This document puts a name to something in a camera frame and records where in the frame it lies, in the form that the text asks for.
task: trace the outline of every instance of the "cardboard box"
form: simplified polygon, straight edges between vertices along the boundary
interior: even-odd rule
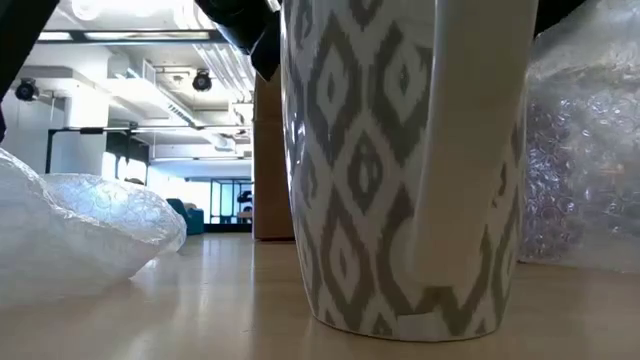
[[[271,78],[270,82],[262,80],[256,75],[254,91],[254,121],[275,122],[282,124],[282,87],[280,86],[280,70]]]
[[[253,237],[293,239],[284,151],[280,75],[256,79],[253,124]]]

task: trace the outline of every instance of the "mug handle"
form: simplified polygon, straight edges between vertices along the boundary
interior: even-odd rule
[[[471,281],[509,135],[521,116],[537,0],[437,0],[429,122],[409,275]]]

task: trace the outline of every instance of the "bubble wrap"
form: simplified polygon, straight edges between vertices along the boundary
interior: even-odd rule
[[[520,259],[640,272],[640,0],[592,0],[536,39]]]
[[[184,220],[143,188],[47,179],[0,149],[0,307],[99,293],[184,242]]]

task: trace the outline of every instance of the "mug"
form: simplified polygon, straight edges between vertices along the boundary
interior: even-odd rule
[[[520,240],[536,0],[287,0],[285,145],[321,322],[407,341],[500,325]]]

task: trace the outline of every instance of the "window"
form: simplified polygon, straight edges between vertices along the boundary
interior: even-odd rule
[[[102,154],[102,177],[105,179],[116,178],[116,156],[112,153]]]
[[[244,219],[238,218],[238,213],[250,211],[252,202],[240,203],[238,197],[245,190],[251,190],[250,179],[213,179],[211,182],[211,223],[212,224],[240,224]]]
[[[142,161],[130,159],[129,166],[127,160],[121,157],[118,161],[118,179],[138,179],[143,183],[147,183],[147,164]]]
[[[204,212],[205,224],[211,219],[211,181],[186,181],[173,177],[153,166],[149,168],[149,190],[165,199],[180,199],[183,203],[192,203]]]

